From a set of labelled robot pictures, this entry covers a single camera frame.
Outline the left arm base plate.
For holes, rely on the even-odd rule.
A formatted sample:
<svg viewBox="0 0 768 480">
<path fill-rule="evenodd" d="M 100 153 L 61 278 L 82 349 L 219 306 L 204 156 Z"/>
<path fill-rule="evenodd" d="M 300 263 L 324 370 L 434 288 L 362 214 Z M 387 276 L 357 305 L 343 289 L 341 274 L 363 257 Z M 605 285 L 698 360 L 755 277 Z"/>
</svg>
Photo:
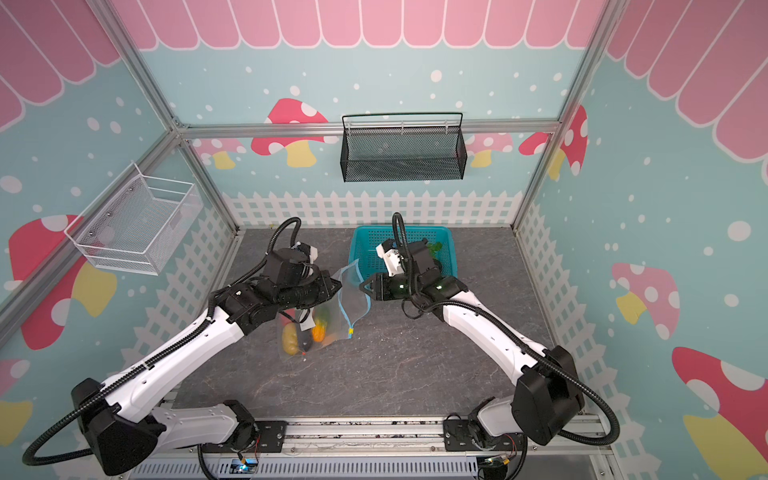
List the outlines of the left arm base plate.
<svg viewBox="0 0 768 480">
<path fill-rule="evenodd" d="M 281 453 L 286 440 L 288 423 L 278 420 L 241 422 L 221 442 L 206 443 L 204 453 Z"/>
</svg>

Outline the orange carrot toy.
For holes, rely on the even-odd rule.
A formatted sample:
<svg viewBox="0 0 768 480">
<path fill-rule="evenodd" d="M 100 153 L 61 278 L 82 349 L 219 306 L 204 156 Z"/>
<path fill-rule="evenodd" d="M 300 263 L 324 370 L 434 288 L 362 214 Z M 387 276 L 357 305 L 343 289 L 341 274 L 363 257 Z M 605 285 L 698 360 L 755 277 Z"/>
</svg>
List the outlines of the orange carrot toy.
<svg viewBox="0 0 768 480">
<path fill-rule="evenodd" d="M 311 335 L 312 339 L 315 343 L 322 344 L 325 341 L 326 335 L 327 335 L 327 324 L 326 323 L 317 323 L 312 329 L 311 329 Z"/>
</svg>

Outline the yellow potato toy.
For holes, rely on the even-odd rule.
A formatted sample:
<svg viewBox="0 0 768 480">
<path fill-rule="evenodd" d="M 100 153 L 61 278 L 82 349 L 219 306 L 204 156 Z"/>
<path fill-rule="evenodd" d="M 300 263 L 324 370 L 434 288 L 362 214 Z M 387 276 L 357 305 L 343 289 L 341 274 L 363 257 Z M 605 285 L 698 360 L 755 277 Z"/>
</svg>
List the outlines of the yellow potato toy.
<svg viewBox="0 0 768 480">
<path fill-rule="evenodd" d="M 281 347 L 285 354 L 293 356 L 299 353 L 299 340 L 295 323 L 287 324 L 281 333 Z"/>
</svg>

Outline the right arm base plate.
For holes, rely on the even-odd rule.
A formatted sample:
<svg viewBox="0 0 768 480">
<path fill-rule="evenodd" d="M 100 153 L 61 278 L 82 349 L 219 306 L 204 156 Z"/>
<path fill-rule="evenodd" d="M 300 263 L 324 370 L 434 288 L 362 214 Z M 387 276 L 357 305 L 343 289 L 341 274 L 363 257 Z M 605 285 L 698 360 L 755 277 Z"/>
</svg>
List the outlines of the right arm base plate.
<svg viewBox="0 0 768 480">
<path fill-rule="evenodd" d="M 491 436 L 478 422 L 449 416 L 442 422 L 444 448 L 448 452 L 517 452 L 525 445 L 522 433 Z"/>
</svg>

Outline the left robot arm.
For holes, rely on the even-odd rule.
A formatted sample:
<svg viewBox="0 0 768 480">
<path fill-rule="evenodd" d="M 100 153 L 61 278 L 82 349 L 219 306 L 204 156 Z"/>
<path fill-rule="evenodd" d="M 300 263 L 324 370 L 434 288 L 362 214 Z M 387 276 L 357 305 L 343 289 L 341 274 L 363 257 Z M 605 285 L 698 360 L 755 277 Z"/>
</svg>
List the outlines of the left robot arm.
<svg viewBox="0 0 768 480">
<path fill-rule="evenodd" d="M 26 449 L 26 466 L 93 455 L 105 474 L 125 473 L 153 454 L 212 444 L 242 453 L 261 434 L 240 402 L 171 410 L 160 401 L 219 352 L 290 309 L 309 311 L 340 292 L 341 281 L 319 268 L 317 250 L 297 243 L 268 249 L 236 282 L 213 291 L 205 311 L 157 351 L 123 372 L 72 391 L 74 409 Z"/>
</svg>

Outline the teal plastic basket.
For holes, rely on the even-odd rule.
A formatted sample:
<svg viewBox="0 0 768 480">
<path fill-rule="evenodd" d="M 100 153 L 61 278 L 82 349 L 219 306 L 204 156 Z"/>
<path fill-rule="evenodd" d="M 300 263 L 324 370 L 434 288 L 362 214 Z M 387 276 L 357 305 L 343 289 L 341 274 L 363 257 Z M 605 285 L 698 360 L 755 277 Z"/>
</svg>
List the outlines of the teal plastic basket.
<svg viewBox="0 0 768 480">
<path fill-rule="evenodd" d="M 424 238 L 427 243 L 441 242 L 443 249 L 432 256 L 442 265 L 444 276 L 458 276 L 458 263 L 456 259 L 455 245 L 451 231 L 442 226 L 427 225 L 406 227 L 409 242 L 420 241 Z M 358 227 L 353 234 L 349 255 L 349 263 L 358 261 L 361 275 L 364 280 L 375 273 L 387 273 L 387 268 L 376 248 L 385 240 L 394 239 L 391 226 L 368 225 Z"/>
</svg>

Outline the green leafy vegetable toy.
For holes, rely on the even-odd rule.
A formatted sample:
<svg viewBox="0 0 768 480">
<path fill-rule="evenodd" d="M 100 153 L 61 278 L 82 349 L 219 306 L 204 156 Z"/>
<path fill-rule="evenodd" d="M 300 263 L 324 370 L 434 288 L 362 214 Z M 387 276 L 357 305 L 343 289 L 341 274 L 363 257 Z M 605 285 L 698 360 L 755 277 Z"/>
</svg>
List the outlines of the green leafy vegetable toy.
<svg viewBox="0 0 768 480">
<path fill-rule="evenodd" d="M 437 254 L 443 249 L 443 244 L 441 242 L 432 242 L 432 243 L 428 242 L 427 248 L 432 254 Z"/>
</svg>

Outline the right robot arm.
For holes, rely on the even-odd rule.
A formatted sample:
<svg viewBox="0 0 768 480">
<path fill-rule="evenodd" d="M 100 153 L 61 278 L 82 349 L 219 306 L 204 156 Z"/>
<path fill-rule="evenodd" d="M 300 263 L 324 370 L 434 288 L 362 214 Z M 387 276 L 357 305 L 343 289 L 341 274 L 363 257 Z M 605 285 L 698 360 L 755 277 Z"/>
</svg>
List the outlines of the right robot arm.
<svg viewBox="0 0 768 480">
<path fill-rule="evenodd" d="M 556 436 L 591 446 L 618 440 L 621 426 L 616 413 L 579 379 L 567 350 L 548 349 L 493 314 L 466 284 L 443 275 L 425 241 L 403 246 L 387 239 L 376 253 L 386 270 L 362 284 L 364 293 L 376 301 L 410 303 L 418 312 L 436 316 L 472 340 L 513 383 L 511 396 L 491 399 L 473 413 L 472 421 L 481 434 L 495 438 L 522 433 L 538 445 Z M 587 400 L 608 421 L 609 429 L 601 436 L 588 437 L 567 428 Z"/>
</svg>

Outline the clear zip top bag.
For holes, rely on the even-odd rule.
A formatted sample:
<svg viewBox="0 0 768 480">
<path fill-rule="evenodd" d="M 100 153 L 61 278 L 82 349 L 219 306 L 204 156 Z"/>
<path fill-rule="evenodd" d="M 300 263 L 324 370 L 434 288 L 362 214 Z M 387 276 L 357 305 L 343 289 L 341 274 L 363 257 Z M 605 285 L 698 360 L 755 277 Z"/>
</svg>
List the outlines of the clear zip top bag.
<svg viewBox="0 0 768 480">
<path fill-rule="evenodd" d="M 358 260 L 339 269 L 332 278 L 339 280 L 342 288 L 331 300 L 310 310 L 290 308 L 276 316 L 281 358 L 305 357 L 350 339 L 355 323 L 370 311 L 372 301 L 360 290 L 363 277 Z"/>
</svg>

